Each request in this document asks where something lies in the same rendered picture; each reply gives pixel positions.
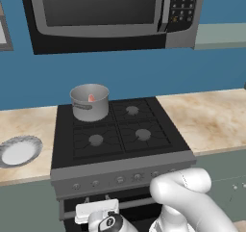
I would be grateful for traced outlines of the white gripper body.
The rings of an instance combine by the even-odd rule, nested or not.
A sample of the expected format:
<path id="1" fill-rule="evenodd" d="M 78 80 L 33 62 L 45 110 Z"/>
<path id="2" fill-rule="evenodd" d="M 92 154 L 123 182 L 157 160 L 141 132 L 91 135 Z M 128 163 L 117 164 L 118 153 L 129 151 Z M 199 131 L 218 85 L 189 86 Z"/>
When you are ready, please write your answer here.
<path id="1" fill-rule="evenodd" d="M 94 212 L 119 212 L 119 201 L 117 199 L 107 199 L 103 201 L 87 202 L 76 206 L 75 222 L 77 224 L 88 223 L 89 216 Z"/>

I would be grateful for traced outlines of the grey metal pot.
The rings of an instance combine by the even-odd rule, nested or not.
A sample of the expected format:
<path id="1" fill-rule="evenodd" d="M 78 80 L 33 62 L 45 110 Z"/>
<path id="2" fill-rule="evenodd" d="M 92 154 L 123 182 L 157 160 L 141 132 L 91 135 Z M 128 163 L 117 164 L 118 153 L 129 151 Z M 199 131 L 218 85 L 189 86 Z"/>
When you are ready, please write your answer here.
<path id="1" fill-rule="evenodd" d="M 88 102 L 90 94 L 94 95 L 94 102 Z M 75 87 L 70 92 L 74 117 L 85 122 L 103 119 L 109 113 L 109 94 L 109 89 L 99 84 Z"/>

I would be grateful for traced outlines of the black oven door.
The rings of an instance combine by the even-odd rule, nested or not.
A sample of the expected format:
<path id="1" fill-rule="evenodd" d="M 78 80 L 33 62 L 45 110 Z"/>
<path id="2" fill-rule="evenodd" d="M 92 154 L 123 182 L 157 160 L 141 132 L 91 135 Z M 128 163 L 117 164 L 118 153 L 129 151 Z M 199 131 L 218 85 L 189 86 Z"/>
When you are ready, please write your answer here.
<path id="1" fill-rule="evenodd" d="M 75 222 L 75 210 L 78 204 L 115 198 L 119 200 L 120 214 L 139 232 L 148 232 L 151 223 L 161 211 L 161 206 L 153 201 L 148 188 L 64 199 L 59 203 L 60 220 L 63 221 L 65 232 L 88 232 L 87 224 Z"/>

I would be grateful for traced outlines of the black gas stove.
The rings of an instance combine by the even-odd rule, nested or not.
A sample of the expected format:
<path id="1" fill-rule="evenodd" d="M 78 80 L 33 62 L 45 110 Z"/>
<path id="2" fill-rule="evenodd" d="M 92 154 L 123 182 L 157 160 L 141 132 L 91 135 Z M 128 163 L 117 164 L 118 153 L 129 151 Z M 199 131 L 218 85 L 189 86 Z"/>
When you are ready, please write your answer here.
<path id="1" fill-rule="evenodd" d="M 190 168 L 193 152 L 155 97 L 112 100 L 96 122 L 73 116 L 70 104 L 57 110 L 51 184 L 58 201 L 148 188 L 151 173 Z M 142 180 L 135 181 L 134 174 Z M 116 178 L 123 176 L 124 183 Z M 91 183 L 98 180 L 97 187 Z M 74 184 L 81 188 L 73 190 Z"/>

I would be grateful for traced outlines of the white plate with grey rim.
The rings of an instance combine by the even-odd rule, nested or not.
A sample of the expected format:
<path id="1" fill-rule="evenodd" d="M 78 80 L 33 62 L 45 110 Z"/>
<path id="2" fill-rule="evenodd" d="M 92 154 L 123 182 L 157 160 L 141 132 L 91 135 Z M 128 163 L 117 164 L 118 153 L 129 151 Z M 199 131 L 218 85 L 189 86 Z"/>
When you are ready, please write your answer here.
<path id="1" fill-rule="evenodd" d="M 0 168 L 17 168 L 31 163 L 41 152 L 42 141 L 35 136 L 18 136 L 0 143 Z"/>

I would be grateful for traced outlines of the grey-green base cupboard with knobs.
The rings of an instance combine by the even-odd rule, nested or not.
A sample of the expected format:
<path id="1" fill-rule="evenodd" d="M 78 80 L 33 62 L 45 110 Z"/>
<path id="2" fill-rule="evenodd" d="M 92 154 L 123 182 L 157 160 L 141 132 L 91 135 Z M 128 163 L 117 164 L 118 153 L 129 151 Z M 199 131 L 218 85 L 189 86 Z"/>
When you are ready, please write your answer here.
<path id="1" fill-rule="evenodd" d="M 209 196 L 232 221 L 246 220 L 246 149 L 198 156 L 212 184 Z"/>

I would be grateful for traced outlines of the grey microwave oven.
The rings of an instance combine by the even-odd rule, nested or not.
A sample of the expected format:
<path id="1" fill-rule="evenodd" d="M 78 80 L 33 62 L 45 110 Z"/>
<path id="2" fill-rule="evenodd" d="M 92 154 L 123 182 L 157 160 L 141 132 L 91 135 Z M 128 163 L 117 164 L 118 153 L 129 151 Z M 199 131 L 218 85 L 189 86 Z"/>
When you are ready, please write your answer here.
<path id="1" fill-rule="evenodd" d="M 203 0 L 22 0 L 33 52 L 192 48 Z"/>

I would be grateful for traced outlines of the grey framed wall cupboard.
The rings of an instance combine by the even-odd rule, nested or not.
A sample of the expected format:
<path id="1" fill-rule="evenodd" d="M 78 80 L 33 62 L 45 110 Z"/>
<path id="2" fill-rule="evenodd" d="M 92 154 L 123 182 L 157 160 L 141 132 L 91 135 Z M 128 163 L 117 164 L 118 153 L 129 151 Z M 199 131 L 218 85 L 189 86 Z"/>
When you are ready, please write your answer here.
<path id="1" fill-rule="evenodd" d="M 6 16 L 0 1 L 0 51 L 13 51 L 12 40 L 8 29 Z"/>

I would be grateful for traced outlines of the pale green wall cupboard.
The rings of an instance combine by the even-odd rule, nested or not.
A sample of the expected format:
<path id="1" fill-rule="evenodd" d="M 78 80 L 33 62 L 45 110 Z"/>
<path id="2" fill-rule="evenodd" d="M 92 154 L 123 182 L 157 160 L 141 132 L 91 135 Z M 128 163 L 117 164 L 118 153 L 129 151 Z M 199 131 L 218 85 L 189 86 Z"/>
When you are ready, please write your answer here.
<path id="1" fill-rule="evenodd" d="M 246 48 L 246 23 L 200 24 L 195 50 Z"/>

